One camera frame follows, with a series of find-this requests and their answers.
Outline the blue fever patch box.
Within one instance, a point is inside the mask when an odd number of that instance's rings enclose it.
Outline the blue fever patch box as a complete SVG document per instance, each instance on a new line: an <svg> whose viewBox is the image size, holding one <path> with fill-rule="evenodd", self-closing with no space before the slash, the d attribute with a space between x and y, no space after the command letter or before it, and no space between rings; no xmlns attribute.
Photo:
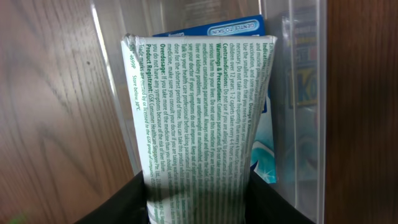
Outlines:
<svg viewBox="0 0 398 224"><path fill-rule="evenodd" d="M261 15L242 17L223 22L216 22L202 26L190 27L164 33L156 37L173 37L186 35L245 35L265 36L266 28ZM257 126L251 153L251 170L257 173L268 184L277 182L275 150L272 130L272 113L270 93L267 93L266 102L262 109Z"/></svg>

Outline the white green medicine box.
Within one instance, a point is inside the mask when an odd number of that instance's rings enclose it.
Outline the white green medicine box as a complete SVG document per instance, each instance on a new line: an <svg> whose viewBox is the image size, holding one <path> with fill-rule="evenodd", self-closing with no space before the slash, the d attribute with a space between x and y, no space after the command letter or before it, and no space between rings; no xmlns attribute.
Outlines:
<svg viewBox="0 0 398 224"><path fill-rule="evenodd" d="M151 223L243 223L277 39L121 41Z"/></svg>

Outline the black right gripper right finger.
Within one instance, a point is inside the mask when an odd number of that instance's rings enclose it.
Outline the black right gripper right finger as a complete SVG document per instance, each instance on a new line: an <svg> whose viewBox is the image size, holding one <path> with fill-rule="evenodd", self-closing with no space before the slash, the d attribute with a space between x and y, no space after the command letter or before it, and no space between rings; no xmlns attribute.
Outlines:
<svg viewBox="0 0 398 224"><path fill-rule="evenodd" d="M250 171L245 204L245 222L248 224L314 224L253 170Z"/></svg>

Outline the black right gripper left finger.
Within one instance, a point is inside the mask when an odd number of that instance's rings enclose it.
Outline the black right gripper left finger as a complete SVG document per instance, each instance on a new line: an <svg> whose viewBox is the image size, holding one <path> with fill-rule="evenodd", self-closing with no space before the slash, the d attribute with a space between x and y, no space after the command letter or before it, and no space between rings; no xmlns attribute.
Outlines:
<svg viewBox="0 0 398 224"><path fill-rule="evenodd" d="M77 224L146 224L146 187L143 173L139 172L125 186Z"/></svg>

